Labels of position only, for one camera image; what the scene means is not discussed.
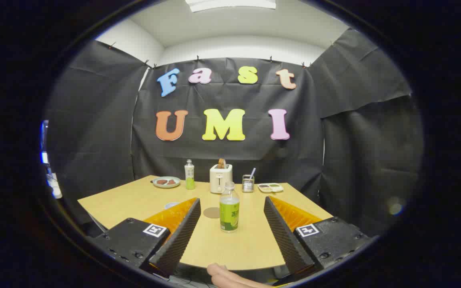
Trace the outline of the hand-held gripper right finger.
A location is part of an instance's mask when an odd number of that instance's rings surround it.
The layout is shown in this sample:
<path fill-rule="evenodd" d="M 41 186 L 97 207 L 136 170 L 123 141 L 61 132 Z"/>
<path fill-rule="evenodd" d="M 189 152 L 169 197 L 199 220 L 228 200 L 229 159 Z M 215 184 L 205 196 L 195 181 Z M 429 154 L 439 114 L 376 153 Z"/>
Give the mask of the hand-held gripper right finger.
<path fill-rule="evenodd" d="M 294 282 L 331 268 L 371 241 L 338 217 L 322 220 L 276 197 L 265 198 L 263 211 L 289 272 L 281 282 Z"/>

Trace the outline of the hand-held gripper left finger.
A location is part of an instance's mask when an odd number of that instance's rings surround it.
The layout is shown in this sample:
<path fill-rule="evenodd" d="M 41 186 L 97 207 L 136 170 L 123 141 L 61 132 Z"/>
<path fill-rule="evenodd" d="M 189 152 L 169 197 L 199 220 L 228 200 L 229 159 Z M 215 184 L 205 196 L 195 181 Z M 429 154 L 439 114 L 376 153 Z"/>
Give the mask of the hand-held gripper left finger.
<path fill-rule="evenodd" d="M 127 218 L 93 243 L 123 264 L 168 277 L 176 270 L 201 215 L 191 198 L 145 220 Z"/>

